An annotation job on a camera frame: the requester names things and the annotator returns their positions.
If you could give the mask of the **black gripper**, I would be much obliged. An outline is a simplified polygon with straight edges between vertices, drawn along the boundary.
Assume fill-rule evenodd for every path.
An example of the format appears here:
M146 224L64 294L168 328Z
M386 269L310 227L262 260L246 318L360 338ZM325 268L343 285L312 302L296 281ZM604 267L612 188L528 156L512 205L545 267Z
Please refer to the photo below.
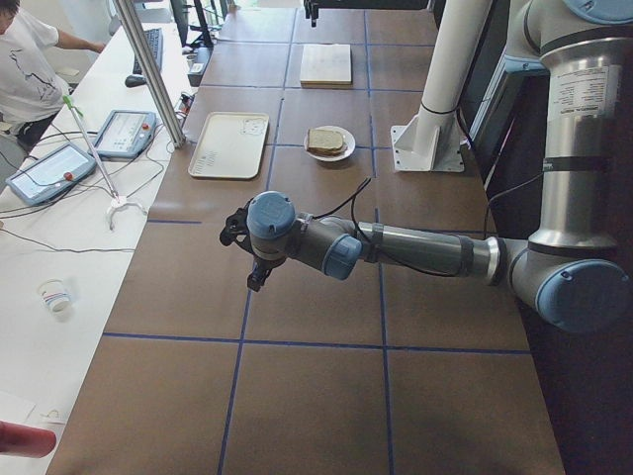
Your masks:
M251 201L248 200L244 206L239 207L226 218L225 226L220 233L220 242L223 246L236 243L242 250L252 250L250 231L247 226L250 203ZM271 272L268 262L255 261L247 277L247 287L250 290L260 290Z

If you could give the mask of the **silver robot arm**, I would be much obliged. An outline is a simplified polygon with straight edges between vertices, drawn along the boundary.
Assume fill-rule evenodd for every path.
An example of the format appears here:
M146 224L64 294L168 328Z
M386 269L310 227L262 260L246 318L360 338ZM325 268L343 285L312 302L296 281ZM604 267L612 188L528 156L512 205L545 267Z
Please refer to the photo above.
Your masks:
M267 191L229 218L222 242L237 237L252 254L247 285L295 259L345 279L358 260L400 265L437 277L505 282L540 317L585 333L623 316L632 281L610 255L604 224L619 92L632 63L628 1L514 1L506 67L549 73L540 224L525 240L472 239L382 224L314 216Z

